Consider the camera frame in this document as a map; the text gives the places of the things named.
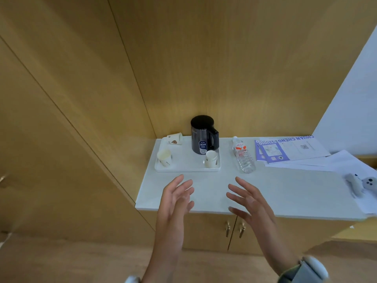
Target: white vr controller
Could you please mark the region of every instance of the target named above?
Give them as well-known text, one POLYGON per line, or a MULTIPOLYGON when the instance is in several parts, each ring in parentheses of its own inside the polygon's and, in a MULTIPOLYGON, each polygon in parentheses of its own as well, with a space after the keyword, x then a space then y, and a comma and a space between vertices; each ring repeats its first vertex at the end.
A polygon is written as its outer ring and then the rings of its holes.
POLYGON ((364 196, 364 189, 371 190, 377 195, 377 178, 370 176, 361 180, 356 174, 348 174, 345 179, 351 183, 352 191, 358 198, 364 196))

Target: white tray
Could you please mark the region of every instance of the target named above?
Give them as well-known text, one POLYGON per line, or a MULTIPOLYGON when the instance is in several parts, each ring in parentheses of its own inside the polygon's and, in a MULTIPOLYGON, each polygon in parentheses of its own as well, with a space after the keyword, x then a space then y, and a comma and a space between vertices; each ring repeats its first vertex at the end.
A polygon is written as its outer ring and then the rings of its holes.
POLYGON ((164 167, 156 158, 155 170, 158 172, 218 172, 221 168, 220 153, 217 150, 217 167, 207 168, 204 165, 205 155, 199 155, 192 151, 191 136, 182 138, 182 145, 172 145, 167 143, 167 138, 161 139, 160 148, 169 149, 172 153, 172 165, 164 167))

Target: white countertop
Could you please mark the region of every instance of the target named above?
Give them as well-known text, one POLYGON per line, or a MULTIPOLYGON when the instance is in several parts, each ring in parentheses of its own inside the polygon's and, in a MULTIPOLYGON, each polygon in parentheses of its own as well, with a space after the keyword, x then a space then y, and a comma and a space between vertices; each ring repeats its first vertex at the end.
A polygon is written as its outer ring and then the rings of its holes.
MULTIPOLYGON (((240 138, 255 159, 254 140, 240 138)), ((178 172, 156 172, 154 165, 161 139, 157 139, 141 184, 135 208, 157 210, 163 188, 178 172)), ((238 170, 232 151, 232 138, 220 138, 221 170, 218 172, 186 172, 184 180, 193 180, 195 192, 191 200, 195 206, 191 212, 230 214, 229 206, 246 210, 229 200, 225 193, 228 184, 237 185, 239 176, 255 185, 278 217, 363 220, 365 214, 358 208, 342 177, 334 172, 306 171, 297 169, 265 167, 255 161, 256 171, 245 174, 238 170)))

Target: person's right arm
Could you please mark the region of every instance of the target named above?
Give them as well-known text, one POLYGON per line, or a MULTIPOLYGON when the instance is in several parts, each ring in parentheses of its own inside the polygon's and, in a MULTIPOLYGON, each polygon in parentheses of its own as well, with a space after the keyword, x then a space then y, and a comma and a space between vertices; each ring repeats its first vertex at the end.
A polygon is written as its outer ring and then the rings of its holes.
POLYGON ((285 271, 299 265, 299 257, 284 241, 276 225, 275 214, 261 192, 247 181, 236 177, 236 182, 243 187, 229 184, 232 192, 227 197, 243 205, 248 212, 229 207, 229 211, 248 223, 258 240, 267 262, 281 276, 285 271))

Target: blue kettle label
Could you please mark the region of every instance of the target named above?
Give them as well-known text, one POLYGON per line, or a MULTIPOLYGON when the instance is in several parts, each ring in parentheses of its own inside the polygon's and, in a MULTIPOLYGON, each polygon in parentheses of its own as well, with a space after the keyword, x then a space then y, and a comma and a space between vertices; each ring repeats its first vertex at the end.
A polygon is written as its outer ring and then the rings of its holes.
POLYGON ((200 154, 205 155, 207 153, 207 142, 206 141, 199 141, 199 150, 200 154))

